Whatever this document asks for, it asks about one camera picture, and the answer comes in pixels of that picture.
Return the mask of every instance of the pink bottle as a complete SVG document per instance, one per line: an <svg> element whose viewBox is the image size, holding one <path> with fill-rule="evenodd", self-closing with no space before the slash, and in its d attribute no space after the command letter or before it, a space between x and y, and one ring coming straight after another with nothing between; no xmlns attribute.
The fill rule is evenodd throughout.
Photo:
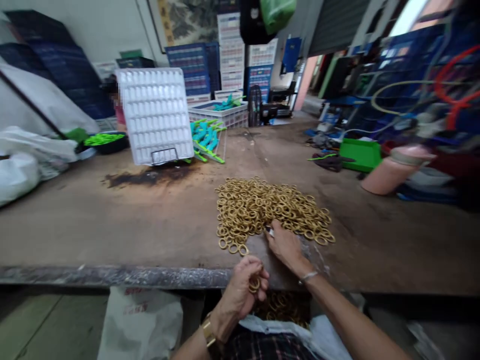
<svg viewBox="0 0 480 360"><path fill-rule="evenodd" d="M387 195L418 171L425 162L436 157L420 144L395 147L390 156L384 158L360 186L370 193Z"/></svg>

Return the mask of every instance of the person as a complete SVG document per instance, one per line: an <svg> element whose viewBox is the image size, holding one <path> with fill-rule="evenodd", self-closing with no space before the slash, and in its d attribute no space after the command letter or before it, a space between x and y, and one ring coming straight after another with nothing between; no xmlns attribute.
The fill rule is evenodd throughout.
<svg viewBox="0 0 480 360"><path fill-rule="evenodd" d="M283 229L278 220L274 220L271 227L274 237L265 233L270 249L303 282L325 311L351 358L409 359L396 343L315 271L310 261L302 255L301 242L293 232ZM260 278L260 288L255 295L249 292L252 276ZM311 352L289 333L265 334L238 325L252 310L255 301L266 299L269 277L260 259L245 256L234 267L222 298L210 313L209 323L215 343L207 347L207 338L201 326L172 359L210 359L211 348L214 347L219 347L222 358L228 360L319 359L318 354Z"/></svg>
<svg viewBox="0 0 480 360"><path fill-rule="evenodd" d="M127 132L127 122L125 121L124 108L122 107L122 100L119 93L119 84L117 82L117 77L112 74L105 79L105 81L100 85L105 93L108 94L110 100L113 103L113 108L115 109L116 116L116 129L119 132Z"/></svg>

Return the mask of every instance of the light blue cloth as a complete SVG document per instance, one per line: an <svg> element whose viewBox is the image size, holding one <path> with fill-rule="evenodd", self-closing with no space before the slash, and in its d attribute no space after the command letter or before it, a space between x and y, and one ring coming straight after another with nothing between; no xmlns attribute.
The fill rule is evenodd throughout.
<svg viewBox="0 0 480 360"><path fill-rule="evenodd" d="M265 321L253 315L247 315L240 325L257 333L295 335L314 356L324 360L352 360L326 315L314 317L310 331L293 322Z"/></svg>

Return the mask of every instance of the green tray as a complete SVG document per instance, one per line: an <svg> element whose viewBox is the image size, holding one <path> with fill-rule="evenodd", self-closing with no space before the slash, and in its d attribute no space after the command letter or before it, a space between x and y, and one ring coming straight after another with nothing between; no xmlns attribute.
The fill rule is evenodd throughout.
<svg viewBox="0 0 480 360"><path fill-rule="evenodd" d="M349 138L343 139L340 145L340 156L356 160L355 162L343 162L345 169L357 170L363 173L371 172L382 161L380 144L378 142Z"/></svg>

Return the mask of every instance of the plaid shirt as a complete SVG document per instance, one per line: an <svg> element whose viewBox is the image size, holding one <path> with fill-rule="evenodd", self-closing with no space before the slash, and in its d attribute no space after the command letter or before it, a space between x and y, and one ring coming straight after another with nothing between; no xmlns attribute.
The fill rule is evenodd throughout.
<svg viewBox="0 0 480 360"><path fill-rule="evenodd" d="M225 345L223 360L319 360L293 335L241 329Z"/></svg>

